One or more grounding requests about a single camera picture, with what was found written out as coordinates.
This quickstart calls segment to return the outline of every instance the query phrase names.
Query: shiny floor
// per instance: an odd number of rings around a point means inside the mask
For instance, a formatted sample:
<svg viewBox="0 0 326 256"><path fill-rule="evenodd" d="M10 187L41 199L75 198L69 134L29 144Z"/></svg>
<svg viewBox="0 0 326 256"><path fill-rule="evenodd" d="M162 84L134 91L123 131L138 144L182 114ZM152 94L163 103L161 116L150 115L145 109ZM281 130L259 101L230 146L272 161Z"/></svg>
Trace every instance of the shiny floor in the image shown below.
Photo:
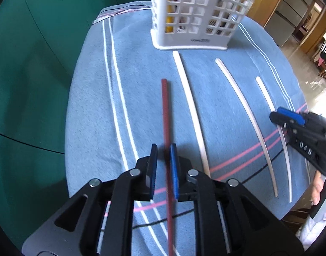
<svg viewBox="0 0 326 256"><path fill-rule="evenodd" d="M326 113L326 79L318 76L319 71L310 57L299 49L298 43L291 36L280 48L292 66L298 79L309 111L317 114Z"/></svg>

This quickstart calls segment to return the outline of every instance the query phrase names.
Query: blue fabric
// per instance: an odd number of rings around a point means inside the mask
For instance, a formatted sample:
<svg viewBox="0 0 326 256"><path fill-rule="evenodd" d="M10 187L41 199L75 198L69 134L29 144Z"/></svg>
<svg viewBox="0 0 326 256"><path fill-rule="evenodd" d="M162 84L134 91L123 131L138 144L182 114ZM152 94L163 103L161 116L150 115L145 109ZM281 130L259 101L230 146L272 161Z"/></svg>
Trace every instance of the blue fabric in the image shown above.
<svg viewBox="0 0 326 256"><path fill-rule="evenodd" d="M202 163L191 114L172 52L157 50L152 45L150 8L119 13L119 8L143 7L133 6L136 4L138 2L118 5L113 10L104 9L99 16L101 18L96 19L86 36L75 68L67 109L66 174L72 196L91 178L111 180L125 171L110 90L125 160L129 168L133 168L136 163L116 77L112 34L135 150L139 157L144 157L149 155L152 143L159 146L156 177L158 191L153 199L154 203L158 203L158 213L152 209L151 203L142 203L142 206L149 208L144 211L148 221L154 222L166 217L166 193L162 189L165 187L162 78L170 82L173 142L177 144L178 153L189 158L196 169L202 170ZM147 2L140 2L142 4L150 6ZM108 16L114 12L117 15L107 18L105 12L108 12ZM305 100L290 64L266 31L247 17L242 20L240 28L228 44L228 50L179 52L198 111L208 161L213 171L211 177L221 180L231 177L239 181L247 179L266 164L266 159L261 153L262 148L244 107L215 59L222 60L244 94L266 139L271 158L282 149L282 144L278 140L276 126L269 120L270 110L255 78L261 77L276 108L281 106L304 111L307 109ZM107 72L110 73L111 89L108 86ZM288 202L287 171L283 153L273 162L279 193L277 198L274 197L267 168L245 184L278 218L282 218L291 209L313 176L313 169L307 172L304 158L300 154L290 147L288 153L293 186L292 203ZM224 162L227 164L215 170L215 167ZM181 213L192 207L191 202L176 203L175 211ZM145 220L142 213L135 212L134 224L143 223ZM157 224L152 226L152 230L159 245L167 253L164 227L166 228L166 223ZM176 218L175 229L176 249L179 254L194 255L193 213ZM159 245L154 241L148 227L133 230L133 255L162 255Z"/></svg>

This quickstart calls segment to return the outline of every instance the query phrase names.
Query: human hand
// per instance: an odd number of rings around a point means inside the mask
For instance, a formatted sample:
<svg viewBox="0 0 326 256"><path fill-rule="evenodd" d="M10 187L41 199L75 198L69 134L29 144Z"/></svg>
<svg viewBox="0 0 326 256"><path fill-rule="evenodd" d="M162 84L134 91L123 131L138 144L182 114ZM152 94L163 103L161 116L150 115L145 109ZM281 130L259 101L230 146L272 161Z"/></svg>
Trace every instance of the human hand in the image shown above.
<svg viewBox="0 0 326 256"><path fill-rule="evenodd" d="M312 185L312 193L311 193L311 200L313 205L317 205L320 200L320 192L323 189L324 181L320 177L321 173L316 170L316 173L314 174L313 178L313 185Z"/></svg>

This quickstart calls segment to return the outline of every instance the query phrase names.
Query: white plastic basket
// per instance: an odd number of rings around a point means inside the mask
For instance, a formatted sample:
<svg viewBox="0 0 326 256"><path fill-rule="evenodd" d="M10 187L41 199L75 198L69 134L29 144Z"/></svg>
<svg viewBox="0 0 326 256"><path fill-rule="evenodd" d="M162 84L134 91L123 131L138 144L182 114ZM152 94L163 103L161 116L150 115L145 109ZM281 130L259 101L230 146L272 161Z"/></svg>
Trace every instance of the white plastic basket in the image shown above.
<svg viewBox="0 0 326 256"><path fill-rule="evenodd" d="M227 49L254 0L151 0L157 49Z"/></svg>

